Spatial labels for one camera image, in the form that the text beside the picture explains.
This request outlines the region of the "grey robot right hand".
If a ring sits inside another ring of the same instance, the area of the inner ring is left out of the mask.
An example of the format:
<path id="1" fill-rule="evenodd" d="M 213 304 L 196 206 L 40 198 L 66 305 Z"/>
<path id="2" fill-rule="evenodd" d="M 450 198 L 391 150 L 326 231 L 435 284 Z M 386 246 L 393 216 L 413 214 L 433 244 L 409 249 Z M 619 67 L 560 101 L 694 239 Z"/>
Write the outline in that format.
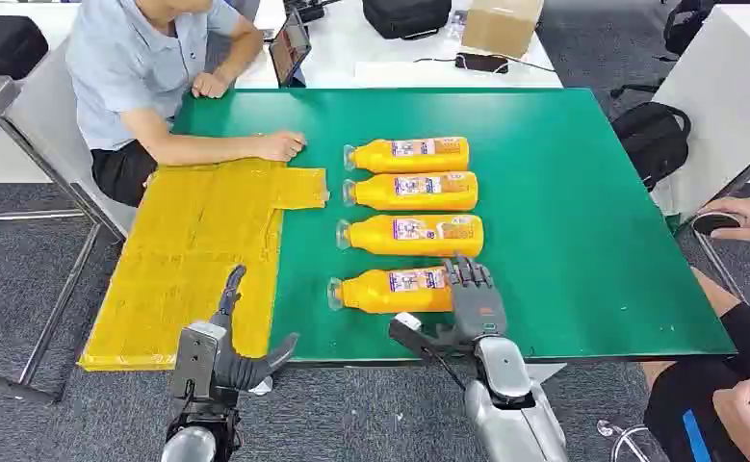
<path id="1" fill-rule="evenodd" d="M 490 270 L 473 258 L 443 258 L 451 289 L 453 324 L 437 325 L 437 345 L 467 352 L 483 337 L 505 337 L 504 303 Z"/>

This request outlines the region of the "person's left hand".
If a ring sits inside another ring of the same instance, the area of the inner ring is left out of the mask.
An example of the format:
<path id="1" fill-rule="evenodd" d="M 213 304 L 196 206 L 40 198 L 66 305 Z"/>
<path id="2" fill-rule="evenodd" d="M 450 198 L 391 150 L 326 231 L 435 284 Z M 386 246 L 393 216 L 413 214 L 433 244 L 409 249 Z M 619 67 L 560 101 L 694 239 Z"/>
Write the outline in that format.
<path id="1" fill-rule="evenodd" d="M 729 437 L 750 461 L 750 379 L 716 390 L 712 403 Z"/>
<path id="2" fill-rule="evenodd" d="M 194 78 L 191 92 L 196 98 L 218 99 L 224 96 L 228 88 L 229 82 L 224 81 L 218 74 L 201 72 Z"/>

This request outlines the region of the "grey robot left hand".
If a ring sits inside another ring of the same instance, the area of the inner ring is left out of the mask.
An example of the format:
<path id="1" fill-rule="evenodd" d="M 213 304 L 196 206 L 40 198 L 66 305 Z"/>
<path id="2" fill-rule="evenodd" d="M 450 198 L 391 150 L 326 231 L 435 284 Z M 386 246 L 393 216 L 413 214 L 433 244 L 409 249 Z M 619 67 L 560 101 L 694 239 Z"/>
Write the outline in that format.
<path id="1" fill-rule="evenodd" d="M 293 357 L 299 339 L 297 333 L 290 333 L 271 353 L 260 358 L 246 357 L 235 350 L 232 343 L 232 315 L 241 298 L 239 286 L 245 275 L 244 265 L 237 265 L 230 271 L 217 310 L 210 318 L 210 323 L 225 329 L 214 366 L 215 384 L 240 391 L 255 388 L 266 377 L 281 369 Z"/>

